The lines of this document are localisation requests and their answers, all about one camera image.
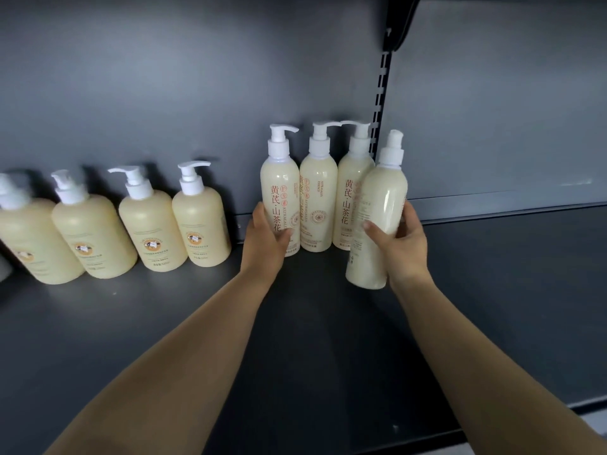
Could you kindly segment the person's right forearm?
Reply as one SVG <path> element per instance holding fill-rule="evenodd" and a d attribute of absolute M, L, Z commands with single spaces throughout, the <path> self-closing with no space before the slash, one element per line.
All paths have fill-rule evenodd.
<path fill-rule="evenodd" d="M 429 274 L 390 283 L 475 455 L 607 455 L 607 441 L 486 337 Z"/>

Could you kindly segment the person's left forearm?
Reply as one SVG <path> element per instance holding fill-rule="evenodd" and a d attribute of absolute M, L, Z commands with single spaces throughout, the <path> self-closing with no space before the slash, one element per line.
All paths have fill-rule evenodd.
<path fill-rule="evenodd" d="M 276 276 L 240 271 L 103 388 L 44 455 L 201 455 Z"/>

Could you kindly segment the tall cream pump bottle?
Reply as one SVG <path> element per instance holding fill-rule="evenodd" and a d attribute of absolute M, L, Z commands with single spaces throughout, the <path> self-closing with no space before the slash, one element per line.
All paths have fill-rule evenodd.
<path fill-rule="evenodd" d="M 381 252 L 362 226 L 365 221 L 371 221 L 391 237 L 397 233 L 408 189 L 401 168 L 403 136 L 399 130 L 390 131 L 376 166 L 363 179 L 356 201 L 345 276 L 349 282 L 364 289 L 382 289 L 387 282 Z"/>
<path fill-rule="evenodd" d="M 333 225 L 333 245 L 349 251 L 353 236 L 355 208 L 364 176 L 375 167 L 370 154 L 370 123 L 341 121 L 343 125 L 354 125 L 347 153 L 338 163 L 338 183 Z"/>
<path fill-rule="evenodd" d="M 306 251 L 323 252 L 332 244 L 338 165 L 330 155 L 328 127 L 338 121 L 313 123 L 309 153 L 300 172 L 300 244 Z"/>
<path fill-rule="evenodd" d="M 290 155 L 290 143 L 285 132 L 298 132 L 290 125 L 271 124 L 268 158 L 261 168 L 262 202 L 269 226 L 274 233 L 291 229 L 292 235 L 285 257 L 300 249 L 300 173 Z"/>

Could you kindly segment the dark grey metal shelf board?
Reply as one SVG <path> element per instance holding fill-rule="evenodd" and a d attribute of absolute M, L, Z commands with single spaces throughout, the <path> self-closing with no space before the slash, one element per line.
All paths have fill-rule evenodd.
<path fill-rule="evenodd" d="M 581 413 L 607 405 L 607 206 L 426 224 L 438 287 Z M 0 282 L 0 455 L 40 455 L 101 389 L 238 271 Z M 209 455 L 405 454 L 463 441 L 389 287 L 301 251 L 262 303 Z"/>

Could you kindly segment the black shelf bracket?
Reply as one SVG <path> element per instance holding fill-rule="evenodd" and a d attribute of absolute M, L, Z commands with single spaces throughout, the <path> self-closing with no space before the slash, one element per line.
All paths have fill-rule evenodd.
<path fill-rule="evenodd" d="M 404 43 L 421 0 L 388 0 L 383 52 L 395 52 Z"/>

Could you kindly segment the slotted metal shelf upright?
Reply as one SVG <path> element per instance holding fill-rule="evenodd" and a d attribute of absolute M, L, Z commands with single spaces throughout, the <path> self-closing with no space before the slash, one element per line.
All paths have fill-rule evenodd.
<path fill-rule="evenodd" d="M 381 55 L 381 63 L 379 69 L 379 77 L 376 89 L 375 106 L 373 118 L 370 125 L 370 155 L 375 160 L 379 146 L 379 138 L 381 132 L 381 124 L 383 118 L 383 108 L 385 104 L 385 96 L 387 92 L 389 74 L 391 67 L 392 51 L 389 46 L 386 46 L 390 40 L 391 28 L 386 27 L 383 36 L 383 52 Z"/>

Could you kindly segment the person's right hand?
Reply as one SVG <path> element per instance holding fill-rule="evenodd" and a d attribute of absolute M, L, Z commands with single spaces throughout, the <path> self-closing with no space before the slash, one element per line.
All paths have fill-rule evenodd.
<path fill-rule="evenodd" d="M 417 282 L 432 280 L 427 266 L 428 244 L 421 221 L 410 202 L 404 203 L 393 244 L 381 252 L 391 289 L 403 291 Z"/>

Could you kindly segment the squat cream pump bottle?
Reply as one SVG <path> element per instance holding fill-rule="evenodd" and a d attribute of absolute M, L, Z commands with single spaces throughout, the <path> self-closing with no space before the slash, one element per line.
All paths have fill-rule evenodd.
<path fill-rule="evenodd" d="M 55 203 L 34 198 L 0 173 L 0 240 L 44 284 L 64 284 L 85 273 L 52 220 Z"/>
<path fill-rule="evenodd" d="M 172 199 L 172 210 L 189 259 L 200 267 L 223 263 L 232 250 L 222 198 L 218 191 L 205 186 L 196 172 L 197 167 L 210 164 L 179 163 L 181 191 Z"/>
<path fill-rule="evenodd" d="M 131 270 L 138 253 L 112 202 L 88 192 L 68 170 L 51 173 L 59 197 L 52 221 L 85 271 L 98 279 L 111 279 Z"/>
<path fill-rule="evenodd" d="M 126 175 L 128 196 L 118 206 L 125 228 L 143 264 L 155 272 L 169 272 L 188 258 L 172 210 L 172 198 L 152 188 L 139 166 L 110 168 Z"/>

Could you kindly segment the person's left hand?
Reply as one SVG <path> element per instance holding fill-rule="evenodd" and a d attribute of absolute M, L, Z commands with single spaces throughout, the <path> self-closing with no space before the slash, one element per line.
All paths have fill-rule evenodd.
<path fill-rule="evenodd" d="M 240 272 L 271 284 L 283 266 L 288 246 L 274 237 L 262 202 L 257 203 L 249 221 L 242 251 Z"/>

